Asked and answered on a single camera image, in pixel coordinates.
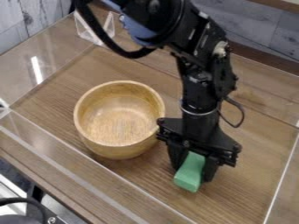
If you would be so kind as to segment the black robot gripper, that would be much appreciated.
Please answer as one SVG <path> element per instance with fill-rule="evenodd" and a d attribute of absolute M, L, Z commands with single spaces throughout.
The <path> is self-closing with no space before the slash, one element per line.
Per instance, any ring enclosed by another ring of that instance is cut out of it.
<path fill-rule="evenodd" d="M 222 165 L 236 166 L 240 144 L 222 132 L 220 116 L 184 114 L 181 118 L 158 118 L 156 137 L 165 142 L 172 168 L 177 170 L 189 151 L 205 157 L 202 181 L 210 182 Z"/>

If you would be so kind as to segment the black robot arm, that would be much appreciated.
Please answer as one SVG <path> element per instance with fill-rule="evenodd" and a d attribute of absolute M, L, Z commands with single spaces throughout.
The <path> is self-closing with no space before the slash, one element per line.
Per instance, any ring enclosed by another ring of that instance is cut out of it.
<path fill-rule="evenodd" d="M 138 59 L 158 48 L 174 57 L 181 79 L 180 118 L 157 120 L 157 139 L 165 142 L 174 170 L 186 157 L 202 157 L 197 178 L 212 181 L 220 166 L 233 166 L 241 146 L 222 132 L 221 103 L 230 102 L 238 77 L 229 62 L 226 33 L 192 0 L 106 0 L 120 13 L 120 22 L 140 48 L 128 51 L 108 36 L 89 8 L 90 0 L 73 0 L 74 10 L 106 47 L 128 59 Z"/>

